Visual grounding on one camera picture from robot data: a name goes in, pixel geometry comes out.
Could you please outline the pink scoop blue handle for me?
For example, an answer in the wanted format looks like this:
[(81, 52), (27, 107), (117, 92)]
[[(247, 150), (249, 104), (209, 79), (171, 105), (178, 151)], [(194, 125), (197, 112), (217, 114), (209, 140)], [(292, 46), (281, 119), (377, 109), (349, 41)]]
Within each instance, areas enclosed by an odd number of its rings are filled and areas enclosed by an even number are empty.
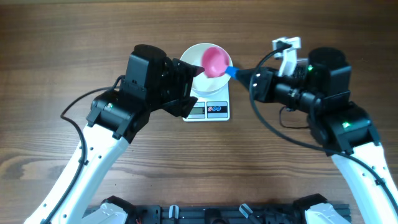
[(236, 79), (238, 68), (229, 64), (229, 55), (220, 47), (210, 47), (205, 50), (201, 58), (201, 66), (205, 69), (207, 78), (218, 78), (229, 75)]

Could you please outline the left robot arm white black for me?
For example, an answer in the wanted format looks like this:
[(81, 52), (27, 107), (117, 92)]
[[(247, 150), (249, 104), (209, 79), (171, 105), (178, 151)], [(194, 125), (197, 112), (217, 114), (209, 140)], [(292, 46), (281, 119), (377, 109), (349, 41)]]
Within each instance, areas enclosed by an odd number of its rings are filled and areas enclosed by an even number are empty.
[(100, 88), (81, 129), (70, 118), (80, 142), (42, 204), (26, 223), (80, 223), (106, 173), (149, 122), (164, 110), (186, 118), (197, 98), (193, 79), (204, 71), (154, 46), (140, 44), (129, 56), (124, 75)]

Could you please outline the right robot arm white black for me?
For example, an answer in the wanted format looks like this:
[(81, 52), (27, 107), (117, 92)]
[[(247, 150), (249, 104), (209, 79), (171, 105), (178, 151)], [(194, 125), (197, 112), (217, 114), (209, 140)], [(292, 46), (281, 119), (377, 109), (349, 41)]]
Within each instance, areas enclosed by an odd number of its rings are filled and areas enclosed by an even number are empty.
[[(307, 62), (291, 75), (264, 67), (237, 70), (232, 78), (248, 89), (260, 122), (278, 137), (298, 146), (324, 152), (345, 178), (366, 223), (397, 223), (397, 187), (389, 172), (379, 133), (365, 109), (350, 100), (351, 66), (344, 53), (330, 47), (312, 50)], [(307, 114), (311, 145), (292, 139), (271, 126), (256, 103), (280, 103)]]

